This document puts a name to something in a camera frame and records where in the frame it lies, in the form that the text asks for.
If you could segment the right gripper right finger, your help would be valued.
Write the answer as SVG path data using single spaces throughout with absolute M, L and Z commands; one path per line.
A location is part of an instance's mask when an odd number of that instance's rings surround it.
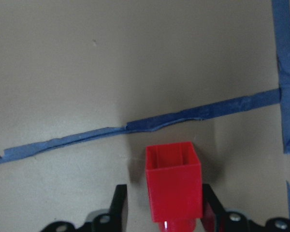
M 203 184 L 202 226 L 206 232 L 290 232 L 290 219 L 274 217 L 259 225 L 238 211 L 226 210 L 209 184 Z

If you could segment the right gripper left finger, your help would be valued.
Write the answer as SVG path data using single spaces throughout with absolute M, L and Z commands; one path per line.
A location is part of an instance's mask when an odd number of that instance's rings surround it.
M 117 185 L 109 209 L 97 214 L 82 226 L 75 227 L 67 221 L 55 221 L 45 226 L 43 232 L 125 232 L 128 220 L 128 190 L 126 184 Z

